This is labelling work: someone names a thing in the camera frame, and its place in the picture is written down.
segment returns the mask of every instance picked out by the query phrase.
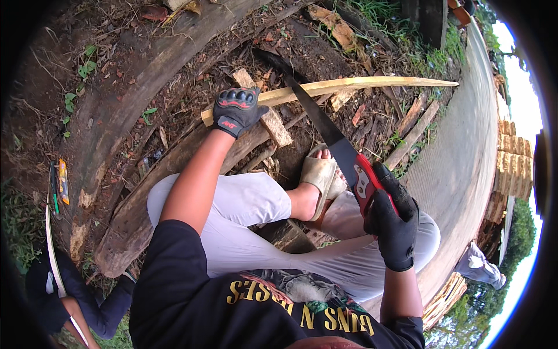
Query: red saw handle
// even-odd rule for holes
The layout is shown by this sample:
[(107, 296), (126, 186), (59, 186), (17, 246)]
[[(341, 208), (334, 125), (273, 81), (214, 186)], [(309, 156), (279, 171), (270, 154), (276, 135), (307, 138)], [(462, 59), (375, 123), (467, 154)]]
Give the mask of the red saw handle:
[[(372, 198), (372, 194), (374, 194), (376, 189), (385, 189), (378, 180), (374, 170), (372, 170), (370, 162), (361, 153), (357, 155), (354, 162), (354, 171), (357, 175), (357, 183), (353, 188), (353, 193), (360, 205), (360, 214), (364, 217), (364, 209)], [(387, 196), (389, 197), (389, 201), (391, 201), (391, 206), (395, 210), (395, 213), (399, 216), (399, 212), (393, 204), (393, 199), (390, 193), (387, 193)]]

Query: sky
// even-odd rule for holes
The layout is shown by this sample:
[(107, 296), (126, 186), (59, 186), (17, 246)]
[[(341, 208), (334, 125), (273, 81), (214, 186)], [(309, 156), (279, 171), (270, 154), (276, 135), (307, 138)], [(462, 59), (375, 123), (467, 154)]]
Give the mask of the sky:
[[(498, 36), (500, 49), (502, 52), (511, 52), (513, 46), (513, 37), (508, 31), (504, 23), (497, 22), (492, 26), (494, 34)], [(519, 68), (518, 60), (515, 57), (504, 57), (506, 66), (506, 76), (508, 77), (508, 91), (512, 98), (510, 110), (511, 119), (516, 124), (516, 134), (531, 141), (535, 145), (535, 135), (540, 133), (542, 128), (541, 114), (538, 106), (538, 99), (533, 91), (533, 86), (529, 82), (529, 73)], [(533, 192), (529, 199), (529, 206), (533, 211), (535, 227), (537, 235), (535, 236), (535, 244), (531, 250), (531, 254), (517, 266), (517, 271), (513, 274), (513, 279), (509, 285), (509, 291), (504, 301), (502, 312), (496, 315), (490, 321), (490, 331), (484, 342), (480, 345), (480, 349), (488, 348), (492, 341), (496, 338), (502, 327), (505, 325), (509, 316), (513, 313), (517, 301), (519, 300), (535, 263), (535, 257), (538, 251), (538, 241), (541, 234), (542, 221), (539, 216), (535, 215), (535, 198)]]

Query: black glove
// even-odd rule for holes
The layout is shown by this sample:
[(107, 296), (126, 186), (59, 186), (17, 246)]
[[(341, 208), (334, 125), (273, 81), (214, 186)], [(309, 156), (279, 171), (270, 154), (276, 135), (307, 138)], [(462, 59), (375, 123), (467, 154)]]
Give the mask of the black glove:
[[(372, 170), (385, 191), (378, 189), (372, 195), (371, 206), (364, 212), (364, 231), (378, 236), (378, 246), (386, 267), (393, 271), (408, 270), (415, 264), (419, 207), (381, 162), (372, 164)], [(399, 216), (386, 192), (392, 196)]]
[(230, 88), (219, 92), (213, 105), (213, 127), (225, 131), (234, 138), (270, 111), (258, 107), (259, 88)]

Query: white pants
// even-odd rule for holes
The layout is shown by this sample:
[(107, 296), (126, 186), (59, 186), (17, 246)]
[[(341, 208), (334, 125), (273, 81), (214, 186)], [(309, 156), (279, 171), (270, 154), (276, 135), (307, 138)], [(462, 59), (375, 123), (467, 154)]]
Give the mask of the white pants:
[[(178, 174), (151, 189), (147, 211), (156, 226), (165, 200)], [(373, 236), (363, 231), (363, 218), (353, 194), (338, 196), (325, 213), (322, 230), (343, 241), (305, 254), (288, 254), (247, 228), (291, 215), (291, 199), (265, 173), (219, 176), (207, 223), (201, 234), (214, 278), (252, 269), (300, 269), (322, 275), (349, 293), (357, 302), (383, 293), (386, 266)], [(420, 213), (415, 244), (415, 271), (436, 254), (440, 230), (426, 213)]]

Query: green tool handle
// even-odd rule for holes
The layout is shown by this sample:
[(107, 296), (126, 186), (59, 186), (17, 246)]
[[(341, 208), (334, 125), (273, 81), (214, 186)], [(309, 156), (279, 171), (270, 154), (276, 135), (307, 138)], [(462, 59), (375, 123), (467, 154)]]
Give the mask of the green tool handle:
[(54, 209), (56, 214), (59, 214), (58, 199), (56, 197), (56, 174), (54, 173), (54, 161), (50, 162), (50, 187), (52, 188), (52, 196), (54, 198)]

